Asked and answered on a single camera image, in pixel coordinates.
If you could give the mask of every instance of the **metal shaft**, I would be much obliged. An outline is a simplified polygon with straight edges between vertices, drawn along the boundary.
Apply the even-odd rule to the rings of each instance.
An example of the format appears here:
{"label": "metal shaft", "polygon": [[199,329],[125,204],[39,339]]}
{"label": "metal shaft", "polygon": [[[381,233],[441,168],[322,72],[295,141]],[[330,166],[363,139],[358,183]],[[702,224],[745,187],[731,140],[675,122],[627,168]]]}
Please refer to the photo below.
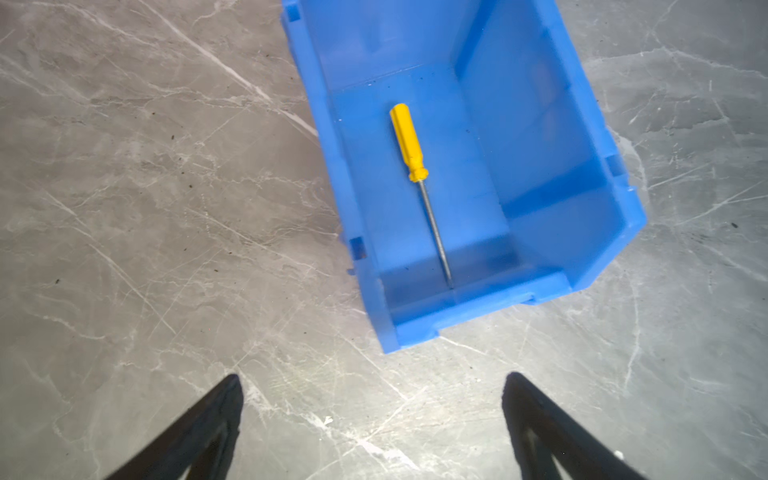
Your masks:
{"label": "metal shaft", "polygon": [[422,198],[424,199],[424,206],[427,210],[427,217],[429,217],[429,224],[432,226],[432,233],[435,235],[435,243],[437,244],[437,251],[440,254],[440,261],[442,262],[442,269],[445,271],[445,279],[448,280],[448,287],[453,288],[453,277],[451,276],[451,267],[448,266],[448,258],[445,256],[445,249],[442,247],[442,239],[440,238],[440,232],[437,229],[437,222],[435,221],[435,214],[432,212],[432,204],[429,203],[429,195],[427,194],[427,187],[423,181],[419,182],[419,188],[422,191]]}

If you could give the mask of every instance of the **blue bin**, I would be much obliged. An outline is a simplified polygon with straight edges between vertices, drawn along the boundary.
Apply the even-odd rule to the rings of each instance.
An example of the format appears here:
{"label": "blue bin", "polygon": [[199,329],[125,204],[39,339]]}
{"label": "blue bin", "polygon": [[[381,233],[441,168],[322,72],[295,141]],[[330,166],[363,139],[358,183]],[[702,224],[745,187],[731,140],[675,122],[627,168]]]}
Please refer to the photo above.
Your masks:
{"label": "blue bin", "polygon": [[[645,224],[553,0],[283,0],[385,352],[589,286]],[[455,289],[389,110],[410,107]]]}

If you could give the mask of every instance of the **yellow screwdriver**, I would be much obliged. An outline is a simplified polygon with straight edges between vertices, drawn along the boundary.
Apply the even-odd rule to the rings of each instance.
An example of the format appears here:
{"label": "yellow screwdriver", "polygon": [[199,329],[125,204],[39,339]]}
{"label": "yellow screwdriver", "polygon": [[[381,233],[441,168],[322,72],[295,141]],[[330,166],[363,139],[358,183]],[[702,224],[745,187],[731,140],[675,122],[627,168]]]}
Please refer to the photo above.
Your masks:
{"label": "yellow screwdriver", "polygon": [[395,126],[395,134],[397,134],[397,141],[400,143],[402,159],[405,161],[406,165],[408,165],[408,169],[411,172],[409,178],[414,184],[419,184],[419,189],[422,191],[422,198],[424,199],[424,206],[427,210],[427,217],[429,217],[429,224],[432,226],[432,233],[435,235],[435,243],[437,244],[437,251],[440,254],[442,269],[445,271],[445,279],[448,280],[448,286],[453,288],[451,268],[448,266],[448,258],[445,257],[445,249],[442,247],[442,240],[440,238],[440,232],[437,229],[435,214],[432,212],[432,205],[429,203],[429,195],[424,186],[424,180],[426,180],[429,172],[424,168],[424,154],[419,145],[419,139],[416,137],[416,129],[413,127],[413,120],[411,119],[411,111],[408,109],[408,105],[397,104],[389,111],[389,116],[392,117],[392,125]]}

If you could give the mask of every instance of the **gray marble surface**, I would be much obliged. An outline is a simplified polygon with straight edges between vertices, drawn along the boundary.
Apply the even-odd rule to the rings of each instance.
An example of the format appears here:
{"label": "gray marble surface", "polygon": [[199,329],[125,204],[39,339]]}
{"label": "gray marble surface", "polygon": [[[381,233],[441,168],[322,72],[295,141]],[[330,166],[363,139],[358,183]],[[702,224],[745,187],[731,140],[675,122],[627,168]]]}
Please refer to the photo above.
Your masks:
{"label": "gray marble surface", "polygon": [[0,0],[0,477],[103,478],[237,372],[231,478],[517,478],[516,369],[649,478],[768,478],[768,3],[559,4],[649,225],[384,356],[277,0]]}

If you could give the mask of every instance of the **screwdriver handle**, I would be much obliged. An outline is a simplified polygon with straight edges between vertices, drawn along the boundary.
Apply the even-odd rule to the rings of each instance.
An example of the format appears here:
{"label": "screwdriver handle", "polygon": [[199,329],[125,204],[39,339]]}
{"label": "screwdriver handle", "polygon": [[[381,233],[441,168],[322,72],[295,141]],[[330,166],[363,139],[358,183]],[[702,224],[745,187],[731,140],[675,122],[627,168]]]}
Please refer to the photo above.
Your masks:
{"label": "screwdriver handle", "polygon": [[408,105],[395,105],[389,111],[389,116],[392,118],[392,125],[395,127],[402,159],[411,171],[408,178],[413,183],[424,181],[429,175],[429,171],[424,168],[424,154],[419,145],[419,139],[416,137],[416,129],[413,127],[413,119],[411,119],[411,111],[408,109]]}

